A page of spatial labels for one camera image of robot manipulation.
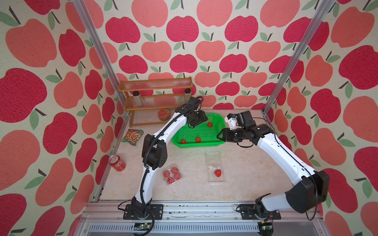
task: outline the snack bag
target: snack bag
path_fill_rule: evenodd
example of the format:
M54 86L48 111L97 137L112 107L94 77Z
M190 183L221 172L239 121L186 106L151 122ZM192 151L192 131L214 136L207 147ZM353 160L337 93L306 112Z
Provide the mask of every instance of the snack bag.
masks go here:
M129 144L135 146L136 142L142 137L143 130L129 129L123 137L122 142L129 142Z

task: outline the soda can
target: soda can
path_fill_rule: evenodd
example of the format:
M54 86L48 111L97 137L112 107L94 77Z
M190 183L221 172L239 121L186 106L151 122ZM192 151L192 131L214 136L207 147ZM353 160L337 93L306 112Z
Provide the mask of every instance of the soda can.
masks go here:
M123 171L126 167L126 163L119 157L119 155L110 156L109 164L116 169L116 171Z

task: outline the green basket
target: green basket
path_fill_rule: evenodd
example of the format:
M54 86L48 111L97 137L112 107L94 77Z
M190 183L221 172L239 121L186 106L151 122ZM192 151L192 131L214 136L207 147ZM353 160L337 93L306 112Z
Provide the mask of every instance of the green basket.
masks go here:
M181 127L172 138L173 144L180 148L195 148L218 146L225 143L217 139L220 131L226 128L224 118L215 113L209 113L206 116L209 120L196 126L194 129L189 128L187 125ZM209 122L213 123L213 127L208 127ZM200 143L195 141L197 137L201 138ZM183 139L185 139L186 143L181 144L181 140Z

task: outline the floor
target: floor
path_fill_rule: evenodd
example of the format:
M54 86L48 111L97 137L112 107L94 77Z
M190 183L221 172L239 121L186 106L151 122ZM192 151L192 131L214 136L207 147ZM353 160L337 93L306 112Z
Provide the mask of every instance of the floor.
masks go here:
M240 113L242 110L205 110L206 113L218 113L225 117L229 113ZM261 111L251 110L253 117L262 117ZM263 123L255 119L256 124ZM142 179L143 163L141 151L146 134L158 131L161 125L137 126L144 135L136 146L121 143L117 154L126 162L126 168L109 172L100 199L131 199L138 191ZM170 186L163 180L159 170L154 188L153 200L200 200L200 201L253 201L267 193L281 193L292 188L284 171L271 157L257 146L241 148L235 143L224 143L217 147L179 148L171 142L167 146L168 159L161 168L178 165L182 179ZM224 182L210 183L205 163L206 151L220 151L222 175Z

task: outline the black cable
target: black cable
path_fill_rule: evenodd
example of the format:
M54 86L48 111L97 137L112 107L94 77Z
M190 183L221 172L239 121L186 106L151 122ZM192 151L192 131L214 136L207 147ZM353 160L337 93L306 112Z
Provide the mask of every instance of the black cable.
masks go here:
M152 147L155 145L155 143L156 143L156 141L158 140L158 138L164 134L164 132L167 130L167 128L168 128L171 124L173 124L173 122L175 122L180 116L182 116L182 115L184 115L184 114L186 114L186 113L188 113L188 112L190 112L190 111L193 111L194 108L195 108L196 106L199 106L199 105L202 104L202 102L203 102L203 97L202 97L202 96L198 96L197 98L201 98L201 100L200 100L199 102L196 102L191 108L188 108L186 111L184 111L184 112L181 113L180 115L178 115L178 116L176 116L175 118L173 118L173 119L172 119L172 120L171 120L171 121L170 121L170 122L169 122L169 123L163 128L163 129L162 129L162 131L161 131L161 132L160 132L160 133L159 133L159 134L153 139L153 141L151 142L150 146L149 146L148 149L147 149L147 152L146 152L146 154L145 154L145 156L144 156L144 158L143 158L143 163L144 163L144 167L146 168L146 170L145 170L145 172L144 172L144 175L143 175L143 178L142 178L142 182L141 182L141 187L140 187L140 197L141 197L142 205L144 206L144 208L145 208L147 211L149 211L149 214L151 215L152 221L151 221L150 228L149 228L145 233L143 233L143 234L134 234L134 235L137 235L137 236L145 236L146 234L148 234L148 233L152 230L152 228L153 228L153 226L154 226L154 224L155 224L155 217L154 217L152 211L147 207L147 205L146 205L146 203L145 203L145 201L144 201L144 198L143 198L144 181L146 180L147 173L150 172L150 171L149 171L149 167L148 167L148 165L147 165L147 157L148 157L148 155L150 154L150 152L151 152L151 150L152 150Z
M277 138L276 138L276 131L275 131L275 129L274 129L274 127L273 127L273 125L268 121L268 120L266 120L266 119L264 119L264 118L260 118L260 117L252 117L253 119L255 119L255 118L258 118L258 119L263 119L263 120L265 120L266 122L268 122L269 124L270 124L270 126L272 127L272 129L273 129L273 132L274 132L274 139L276 140L276 142L281 146L281 144L278 142L278 140L277 140ZM314 217L315 217L315 215L316 215L316 212L317 212L317 210L318 210L318 189L317 189L317 187L316 187L316 183L315 183L315 180L314 180L314 178L312 177L312 175L310 174L310 172L301 164L301 163L299 163L292 155L290 155L300 166L302 166L303 167L303 169L305 169L306 171L307 171L307 173L310 175L310 179L311 179L311 181L312 181L312 183L314 184L314 186L315 186L315 212L314 212L314 215L312 216L312 218L311 219L309 219L308 218L308 214L307 214L307 211L306 211L306 216L307 216L307 219L309 220L309 221L311 221L311 220L313 220L314 219Z

